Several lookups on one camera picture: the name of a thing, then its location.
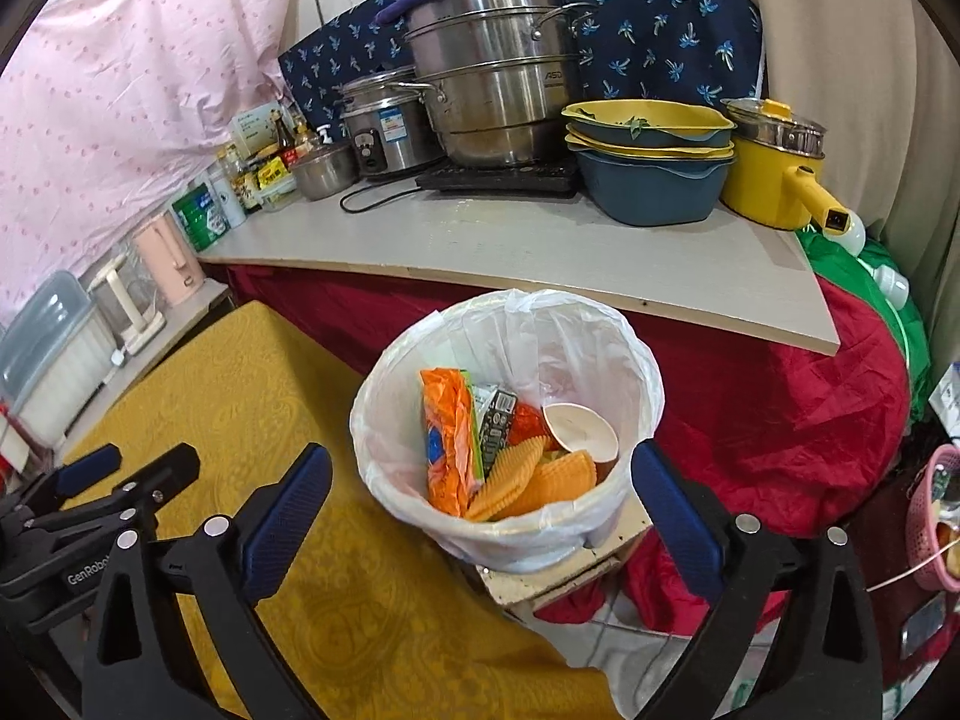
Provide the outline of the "small steel bowl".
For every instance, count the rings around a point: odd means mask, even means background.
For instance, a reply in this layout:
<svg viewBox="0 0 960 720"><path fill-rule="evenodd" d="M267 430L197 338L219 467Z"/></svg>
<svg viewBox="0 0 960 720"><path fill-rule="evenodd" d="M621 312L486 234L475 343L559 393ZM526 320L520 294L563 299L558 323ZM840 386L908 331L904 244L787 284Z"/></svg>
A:
<svg viewBox="0 0 960 720"><path fill-rule="evenodd" d="M291 166L298 192L306 200L324 200L359 181L355 152L348 143L313 149Z"/></svg>

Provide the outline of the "orange mesh sponge cloth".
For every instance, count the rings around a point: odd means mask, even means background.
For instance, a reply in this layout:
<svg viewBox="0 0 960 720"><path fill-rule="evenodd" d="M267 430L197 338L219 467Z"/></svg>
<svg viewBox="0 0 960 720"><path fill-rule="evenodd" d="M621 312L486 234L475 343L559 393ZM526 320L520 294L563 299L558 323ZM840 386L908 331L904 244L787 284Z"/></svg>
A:
<svg viewBox="0 0 960 720"><path fill-rule="evenodd" d="M556 502L571 502L596 488L596 463L586 450L550 458L545 444L544 436L535 436L501 450L464 518L500 522Z"/></svg>

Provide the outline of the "pink basket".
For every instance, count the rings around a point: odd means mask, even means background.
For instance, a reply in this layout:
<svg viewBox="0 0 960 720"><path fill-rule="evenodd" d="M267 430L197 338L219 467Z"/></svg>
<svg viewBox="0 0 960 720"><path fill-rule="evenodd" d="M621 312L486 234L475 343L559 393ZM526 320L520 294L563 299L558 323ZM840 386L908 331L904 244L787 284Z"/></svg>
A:
<svg viewBox="0 0 960 720"><path fill-rule="evenodd" d="M908 567L919 587L931 592L944 590L958 593L958 577L947 566L950 548L940 541L937 528L947 528L940 518L942 499L949 483L958 476L958 449L940 445L934 450L923 470L913 479L908 502L907 556Z"/></svg>

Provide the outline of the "white box on shelf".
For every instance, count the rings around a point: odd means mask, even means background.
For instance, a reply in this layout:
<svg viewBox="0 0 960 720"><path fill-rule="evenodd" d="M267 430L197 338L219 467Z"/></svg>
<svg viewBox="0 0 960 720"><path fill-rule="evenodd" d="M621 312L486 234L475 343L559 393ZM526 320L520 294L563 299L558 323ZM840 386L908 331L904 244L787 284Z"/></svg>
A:
<svg viewBox="0 0 960 720"><path fill-rule="evenodd" d="M274 101L243 110L231 119L229 137L245 160L277 143L275 115L281 114L283 106Z"/></svg>

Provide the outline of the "dark soy sauce bottle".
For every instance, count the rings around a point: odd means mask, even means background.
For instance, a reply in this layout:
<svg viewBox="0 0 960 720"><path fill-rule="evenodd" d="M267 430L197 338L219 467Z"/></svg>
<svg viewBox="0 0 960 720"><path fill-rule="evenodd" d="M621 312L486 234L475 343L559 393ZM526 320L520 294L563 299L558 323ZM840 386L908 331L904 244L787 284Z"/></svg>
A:
<svg viewBox="0 0 960 720"><path fill-rule="evenodd" d="M274 122L275 138L277 138L278 153L280 160L286 167L291 167L298 160L296 151L296 142L293 133L286 125L285 119L279 110L272 112L272 122Z"/></svg>

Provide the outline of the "white bulb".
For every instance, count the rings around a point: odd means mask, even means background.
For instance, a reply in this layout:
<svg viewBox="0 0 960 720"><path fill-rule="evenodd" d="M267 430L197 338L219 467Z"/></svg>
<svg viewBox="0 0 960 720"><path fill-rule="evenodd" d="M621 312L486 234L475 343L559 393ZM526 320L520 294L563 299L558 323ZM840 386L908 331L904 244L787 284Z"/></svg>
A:
<svg viewBox="0 0 960 720"><path fill-rule="evenodd" d="M827 238L835 244L841 245L851 257L859 259L862 250L866 249L866 225L856 213L850 213L846 229L843 232L828 232Z"/></svg>

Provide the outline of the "navy floral cloth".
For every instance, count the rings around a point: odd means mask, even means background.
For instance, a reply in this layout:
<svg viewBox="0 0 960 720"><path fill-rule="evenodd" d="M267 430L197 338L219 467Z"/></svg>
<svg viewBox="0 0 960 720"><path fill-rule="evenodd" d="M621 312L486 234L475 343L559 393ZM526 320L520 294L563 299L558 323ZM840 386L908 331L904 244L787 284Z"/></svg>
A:
<svg viewBox="0 0 960 720"><path fill-rule="evenodd" d="M405 21L381 26L395 0L363 0L280 55L280 70L309 124L345 137L342 86L410 65ZM670 99L719 106L754 96L761 83L761 16L750 0L586 2L576 50L589 99Z"/></svg>

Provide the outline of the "yellow patterned tablecloth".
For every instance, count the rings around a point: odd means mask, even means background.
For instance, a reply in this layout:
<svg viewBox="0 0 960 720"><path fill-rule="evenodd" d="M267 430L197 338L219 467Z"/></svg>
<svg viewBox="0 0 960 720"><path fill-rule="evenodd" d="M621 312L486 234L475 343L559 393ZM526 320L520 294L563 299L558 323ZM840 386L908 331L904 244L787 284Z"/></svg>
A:
<svg viewBox="0 0 960 720"><path fill-rule="evenodd" d="M467 587L358 476L359 378L262 304L231 312L89 434L187 466L112 517L89 718L608 718L607 681Z"/></svg>

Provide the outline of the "white dish box clear lid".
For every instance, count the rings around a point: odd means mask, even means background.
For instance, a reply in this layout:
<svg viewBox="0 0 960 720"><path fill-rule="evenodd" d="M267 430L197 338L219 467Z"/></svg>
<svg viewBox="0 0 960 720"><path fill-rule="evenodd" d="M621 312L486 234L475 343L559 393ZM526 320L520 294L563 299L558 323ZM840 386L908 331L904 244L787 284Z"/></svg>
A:
<svg viewBox="0 0 960 720"><path fill-rule="evenodd" d="M2 401L34 444L57 449L116 351L96 302L70 271L55 271L2 335Z"/></svg>

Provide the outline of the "white lined trash bin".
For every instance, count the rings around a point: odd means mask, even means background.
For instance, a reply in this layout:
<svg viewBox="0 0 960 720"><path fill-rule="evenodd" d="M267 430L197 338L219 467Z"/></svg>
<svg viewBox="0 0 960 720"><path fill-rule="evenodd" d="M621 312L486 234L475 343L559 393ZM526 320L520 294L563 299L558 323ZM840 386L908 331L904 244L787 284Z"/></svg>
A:
<svg viewBox="0 0 960 720"><path fill-rule="evenodd" d="M628 456L664 406L656 358L620 312L562 291L500 291L389 344L350 433L389 514L464 561L530 572L612 528Z"/></svg>

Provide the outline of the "black induction cooker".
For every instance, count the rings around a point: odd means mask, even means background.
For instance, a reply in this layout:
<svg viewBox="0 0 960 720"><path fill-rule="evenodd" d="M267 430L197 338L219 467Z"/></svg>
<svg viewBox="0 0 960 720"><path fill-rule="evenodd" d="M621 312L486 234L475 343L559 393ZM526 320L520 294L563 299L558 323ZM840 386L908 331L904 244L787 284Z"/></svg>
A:
<svg viewBox="0 0 960 720"><path fill-rule="evenodd" d="M444 163L416 177L421 190L444 193L504 193L505 195L556 195L574 197L581 188L574 164L531 164L521 167L473 169Z"/></svg>

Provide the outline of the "pink white paper cup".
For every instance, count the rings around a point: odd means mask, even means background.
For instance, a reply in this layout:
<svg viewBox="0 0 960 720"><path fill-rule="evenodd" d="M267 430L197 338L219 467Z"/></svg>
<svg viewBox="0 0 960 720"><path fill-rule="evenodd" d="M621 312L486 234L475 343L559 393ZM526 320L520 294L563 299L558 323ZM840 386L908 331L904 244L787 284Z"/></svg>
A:
<svg viewBox="0 0 960 720"><path fill-rule="evenodd" d="M578 403L547 403L542 415L551 435L568 452L584 450L596 463L619 460L619 436L596 411Z"/></svg>

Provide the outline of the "pink dotted curtain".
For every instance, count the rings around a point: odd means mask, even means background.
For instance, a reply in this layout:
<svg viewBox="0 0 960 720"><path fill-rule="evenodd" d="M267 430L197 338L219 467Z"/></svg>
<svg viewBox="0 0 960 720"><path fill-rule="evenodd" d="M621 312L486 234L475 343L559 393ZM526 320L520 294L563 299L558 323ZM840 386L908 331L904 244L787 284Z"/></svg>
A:
<svg viewBox="0 0 960 720"><path fill-rule="evenodd" d="M75 275L277 99L291 0L59 0L2 73L2 317Z"/></svg>

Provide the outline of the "white bottle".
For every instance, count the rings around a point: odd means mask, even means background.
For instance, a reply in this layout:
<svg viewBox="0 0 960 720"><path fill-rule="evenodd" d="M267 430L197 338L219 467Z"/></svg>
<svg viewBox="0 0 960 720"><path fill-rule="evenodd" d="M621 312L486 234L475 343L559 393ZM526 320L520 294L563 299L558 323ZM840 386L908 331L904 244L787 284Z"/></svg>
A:
<svg viewBox="0 0 960 720"><path fill-rule="evenodd" d="M213 192L217 195L218 203L223 210L223 215L228 221L229 227L231 229L236 229L240 227L247 220L247 215L245 214L244 205L241 203L241 200L236 197L236 193L233 190L231 181L224 174L221 167L210 167L206 171L206 177L208 177L208 183L212 187Z"/></svg>

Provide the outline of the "orange plastic bag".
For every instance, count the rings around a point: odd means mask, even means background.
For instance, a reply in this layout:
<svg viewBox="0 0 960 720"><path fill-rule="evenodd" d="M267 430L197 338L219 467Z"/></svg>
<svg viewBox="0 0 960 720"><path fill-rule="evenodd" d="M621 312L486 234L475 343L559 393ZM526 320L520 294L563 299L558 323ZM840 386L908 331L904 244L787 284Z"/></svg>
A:
<svg viewBox="0 0 960 720"><path fill-rule="evenodd" d="M477 411L466 372L433 367L420 372L430 504L464 518L485 472L477 437Z"/></svg>

